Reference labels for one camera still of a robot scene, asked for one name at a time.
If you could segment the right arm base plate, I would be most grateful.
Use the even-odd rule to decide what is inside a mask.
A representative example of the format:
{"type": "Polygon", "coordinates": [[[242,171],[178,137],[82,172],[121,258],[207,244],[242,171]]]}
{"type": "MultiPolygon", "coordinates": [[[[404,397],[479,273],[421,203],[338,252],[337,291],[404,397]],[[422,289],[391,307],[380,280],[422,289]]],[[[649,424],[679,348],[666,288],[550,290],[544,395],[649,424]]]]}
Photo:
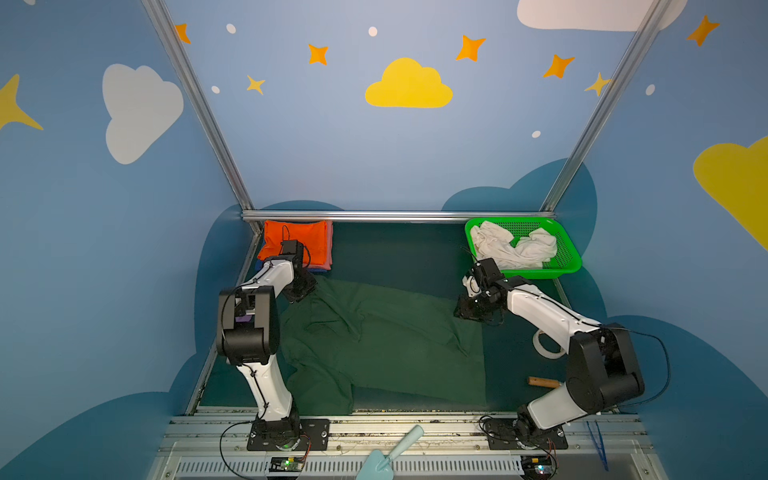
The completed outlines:
{"type": "Polygon", "coordinates": [[[568,442],[561,427],[539,429],[532,420],[488,415],[478,420],[491,450],[565,450],[568,442]]]}

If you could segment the dark green t shirt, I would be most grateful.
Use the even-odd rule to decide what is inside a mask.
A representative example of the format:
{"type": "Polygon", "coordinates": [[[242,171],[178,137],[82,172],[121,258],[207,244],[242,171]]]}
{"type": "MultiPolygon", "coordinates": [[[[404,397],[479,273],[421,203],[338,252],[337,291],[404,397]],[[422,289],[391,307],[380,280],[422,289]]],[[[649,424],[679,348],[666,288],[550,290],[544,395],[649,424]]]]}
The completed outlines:
{"type": "Polygon", "coordinates": [[[483,332],[454,302],[320,278],[280,316],[285,383],[304,415],[353,412],[359,389],[486,405],[483,332]]]}

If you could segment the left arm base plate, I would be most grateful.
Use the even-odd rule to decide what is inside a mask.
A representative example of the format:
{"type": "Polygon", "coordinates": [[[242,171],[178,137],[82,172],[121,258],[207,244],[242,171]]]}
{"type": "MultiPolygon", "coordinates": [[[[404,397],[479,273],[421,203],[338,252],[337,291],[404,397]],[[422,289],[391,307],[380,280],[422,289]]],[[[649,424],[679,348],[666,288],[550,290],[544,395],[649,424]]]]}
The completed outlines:
{"type": "Polygon", "coordinates": [[[285,418],[256,420],[251,426],[248,451],[325,451],[330,436],[330,420],[325,418],[285,418]]]}

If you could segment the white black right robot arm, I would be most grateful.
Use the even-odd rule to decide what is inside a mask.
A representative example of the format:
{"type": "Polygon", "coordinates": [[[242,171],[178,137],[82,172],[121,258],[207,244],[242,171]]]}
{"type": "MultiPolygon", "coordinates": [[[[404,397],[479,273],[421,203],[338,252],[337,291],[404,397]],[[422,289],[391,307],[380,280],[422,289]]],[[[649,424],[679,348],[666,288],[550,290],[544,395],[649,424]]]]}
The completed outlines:
{"type": "Polygon", "coordinates": [[[459,297],[457,317],[482,322],[499,310],[509,311],[550,337],[567,356],[565,382],[518,410],[515,442],[541,448],[562,425],[645,392],[630,332],[623,326],[584,317],[526,279],[505,277],[492,259],[475,261],[462,283],[466,292],[459,297]]]}

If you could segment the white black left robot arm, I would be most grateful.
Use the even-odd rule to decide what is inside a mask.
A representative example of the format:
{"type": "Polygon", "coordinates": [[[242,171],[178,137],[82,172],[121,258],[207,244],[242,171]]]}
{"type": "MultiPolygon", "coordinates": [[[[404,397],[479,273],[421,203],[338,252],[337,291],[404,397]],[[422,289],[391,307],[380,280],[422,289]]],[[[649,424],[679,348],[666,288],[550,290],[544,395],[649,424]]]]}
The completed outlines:
{"type": "Polygon", "coordinates": [[[247,448],[295,449],[302,441],[300,416],[280,372],[277,353],[280,319],[277,300],[295,303],[312,292],[316,280],[304,265],[305,246],[284,240],[253,277],[219,294],[217,353],[245,378],[256,402],[247,448]]]}

